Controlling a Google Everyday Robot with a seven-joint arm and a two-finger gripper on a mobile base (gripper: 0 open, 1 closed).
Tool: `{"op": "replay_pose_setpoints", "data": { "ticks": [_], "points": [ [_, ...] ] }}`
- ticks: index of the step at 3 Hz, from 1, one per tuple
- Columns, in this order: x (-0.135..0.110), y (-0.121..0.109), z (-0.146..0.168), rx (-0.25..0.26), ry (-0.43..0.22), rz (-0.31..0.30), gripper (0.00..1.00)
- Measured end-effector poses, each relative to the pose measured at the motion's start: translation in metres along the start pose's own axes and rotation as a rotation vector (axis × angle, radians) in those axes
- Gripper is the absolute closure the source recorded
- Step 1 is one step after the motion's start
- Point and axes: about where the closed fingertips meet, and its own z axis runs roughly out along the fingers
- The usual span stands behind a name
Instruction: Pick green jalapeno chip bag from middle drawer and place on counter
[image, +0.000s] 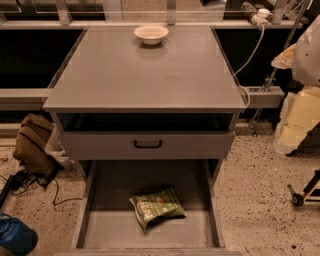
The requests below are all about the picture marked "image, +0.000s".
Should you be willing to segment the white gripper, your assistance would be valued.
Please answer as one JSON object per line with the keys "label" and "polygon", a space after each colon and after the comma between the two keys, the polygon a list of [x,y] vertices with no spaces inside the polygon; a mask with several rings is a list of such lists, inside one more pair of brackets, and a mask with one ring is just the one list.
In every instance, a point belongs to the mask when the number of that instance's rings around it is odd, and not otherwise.
{"label": "white gripper", "polygon": [[[277,69],[291,69],[296,45],[292,44],[276,56],[271,65]],[[280,121],[275,131],[274,149],[290,154],[320,123],[320,88],[305,86],[297,94],[289,92],[283,101]]]}

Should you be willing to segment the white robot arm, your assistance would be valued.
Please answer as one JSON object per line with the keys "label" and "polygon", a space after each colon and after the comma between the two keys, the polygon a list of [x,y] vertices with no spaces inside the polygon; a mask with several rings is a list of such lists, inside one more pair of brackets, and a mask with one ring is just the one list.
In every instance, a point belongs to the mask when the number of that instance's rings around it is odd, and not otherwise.
{"label": "white robot arm", "polygon": [[297,94],[286,96],[275,132],[275,151],[290,154],[320,123],[320,15],[271,65],[290,69],[292,78],[303,85]]}

